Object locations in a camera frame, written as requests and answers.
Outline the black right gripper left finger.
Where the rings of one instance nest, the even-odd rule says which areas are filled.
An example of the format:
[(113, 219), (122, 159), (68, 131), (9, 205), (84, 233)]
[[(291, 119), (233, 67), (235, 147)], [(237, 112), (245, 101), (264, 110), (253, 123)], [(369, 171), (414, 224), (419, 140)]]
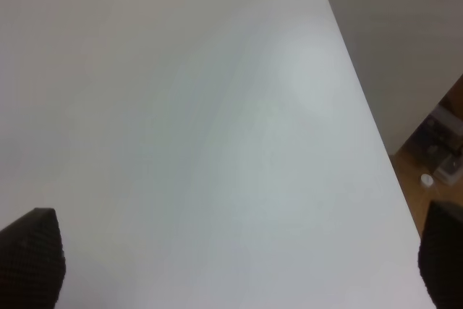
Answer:
[(65, 274), (54, 209), (34, 208), (1, 230), (2, 308), (54, 308)]

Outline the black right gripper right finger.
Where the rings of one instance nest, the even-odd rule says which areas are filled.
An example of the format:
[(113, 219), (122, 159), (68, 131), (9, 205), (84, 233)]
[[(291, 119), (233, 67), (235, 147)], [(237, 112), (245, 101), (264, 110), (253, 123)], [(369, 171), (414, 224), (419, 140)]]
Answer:
[(418, 268), (437, 308), (462, 307), (462, 207), (430, 202), (418, 252)]

